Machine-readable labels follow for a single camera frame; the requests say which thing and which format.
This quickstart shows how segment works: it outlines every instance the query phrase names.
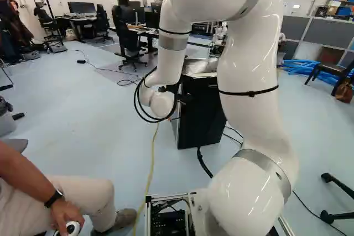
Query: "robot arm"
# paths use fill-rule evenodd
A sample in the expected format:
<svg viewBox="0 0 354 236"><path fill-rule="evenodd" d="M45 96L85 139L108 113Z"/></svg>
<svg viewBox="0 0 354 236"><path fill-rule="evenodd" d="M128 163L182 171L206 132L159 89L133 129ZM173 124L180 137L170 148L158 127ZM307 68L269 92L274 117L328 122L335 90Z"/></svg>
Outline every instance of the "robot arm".
<svg viewBox="0 0 354 236"><path fill-rule="evenodd" d="M191 24L228 21L218 88L225 116L243 133L244 145L213 177L208 199L210 213L229 236L266 235L298 175L278 111L275 65L282 19L283 0L165 0L158 67L140 88L142 103L165 117L173 109L171 93L152 87L178 82Z"/></svg>

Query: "white joystick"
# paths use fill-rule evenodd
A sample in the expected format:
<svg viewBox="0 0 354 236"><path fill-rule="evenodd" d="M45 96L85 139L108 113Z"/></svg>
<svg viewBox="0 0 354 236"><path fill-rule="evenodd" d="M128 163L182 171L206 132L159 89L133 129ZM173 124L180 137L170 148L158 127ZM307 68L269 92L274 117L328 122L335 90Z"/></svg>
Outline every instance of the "white joystick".
<svg viewBox="0 0 354 236"><path fill-rule="evenodd" d="M76 221L69 221L66 224L66 230L68 236L77 236L80 232L80 224ZM60 236L60 233L56 230L53 236Z"/></svg>

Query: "beige pants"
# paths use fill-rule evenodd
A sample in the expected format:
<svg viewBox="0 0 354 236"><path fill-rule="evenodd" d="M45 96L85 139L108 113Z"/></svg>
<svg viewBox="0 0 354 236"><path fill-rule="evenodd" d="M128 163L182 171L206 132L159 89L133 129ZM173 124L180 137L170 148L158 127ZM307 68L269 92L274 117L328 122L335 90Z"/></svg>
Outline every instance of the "beige pants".
<svg viewBox="0 0 354 236"><path fill-rule="evenodd" d="M115 222L114 187L111 181L84 177L48 177L66 200L89 215L93 227L104 232ZM23 192L0 179L0 235L34 236L51 230L50 211Z"/></svg>

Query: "hand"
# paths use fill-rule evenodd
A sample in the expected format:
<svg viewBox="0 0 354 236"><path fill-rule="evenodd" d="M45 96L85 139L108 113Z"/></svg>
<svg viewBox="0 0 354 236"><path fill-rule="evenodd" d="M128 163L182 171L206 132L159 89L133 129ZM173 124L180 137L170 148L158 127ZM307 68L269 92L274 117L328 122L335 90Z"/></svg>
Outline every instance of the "hand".
<svg viewBox="0 0 354 236"><path fill-rule="evenodd" d="M67 236L66 223L68 221L77 221L82 228L85 220L79 209L72 203L59 199L51 206L51 215L54 221L54 228L59 230L61 236Z"/></svg>

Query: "black cabinet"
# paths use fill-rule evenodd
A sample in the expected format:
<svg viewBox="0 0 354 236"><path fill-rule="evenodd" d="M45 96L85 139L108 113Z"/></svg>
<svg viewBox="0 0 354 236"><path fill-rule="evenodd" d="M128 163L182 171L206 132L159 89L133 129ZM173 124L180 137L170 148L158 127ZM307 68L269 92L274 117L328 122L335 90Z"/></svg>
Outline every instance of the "black cabinet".
<svg viewBox="0 0 354 236"><path fill-rule="evenodd" d="M178 149L219 143L226 124L216 76L182 75L176 120L172 120Z"/></svg>

